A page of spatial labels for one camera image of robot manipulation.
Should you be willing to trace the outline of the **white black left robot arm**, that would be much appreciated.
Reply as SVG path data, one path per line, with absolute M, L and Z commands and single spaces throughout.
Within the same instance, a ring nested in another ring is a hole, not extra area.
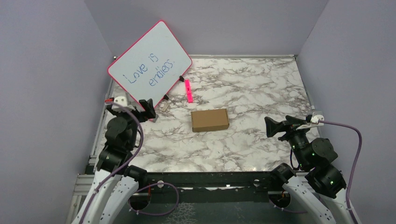
M 139 153 L 144 140 L 141 124 L 156 117 L 153 100 L 139 100 L 143 107 L 129 108 L 121 97 L 106 100 L 113 115 L 106 125 L 104 148 L 97 157 L 89 192 L 74 224 L 111 224 L 133 193 L 147 185 L 147 171 L 130 162 Z

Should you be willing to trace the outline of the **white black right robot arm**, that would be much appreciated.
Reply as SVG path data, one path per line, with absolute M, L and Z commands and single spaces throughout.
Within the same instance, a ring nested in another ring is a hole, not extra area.
M 297 200 L 317 224 L 360 224 L 350 199 L 350 191 L 356 163 L 362 147 L 361 132 L 349 125 L 326 121 L 321 114 L 313 113 L 305 119 L 287 115 L 284 121 L 265 117 L 267 137 L 278 137 L 291 147 L 291 153 L 299 165 L 297 168 L 282 163 L 272 170 L 269 183 L 276 190 L 284 189 Z M 352 164 L 349 180 L 345 181 L 340 170 L 332 162 L 338 158 L 329 139 L 308 141 L 306 133 L 324 124 L 346 127 L 358 135 L 358 149 Z

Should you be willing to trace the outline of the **brown cardboard box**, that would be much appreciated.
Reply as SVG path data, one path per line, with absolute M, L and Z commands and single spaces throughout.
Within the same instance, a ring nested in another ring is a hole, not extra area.
M 211 132 L 229 128 L 229 117 L 226 109 L 203 110 L 191 112 L 193 132 Z

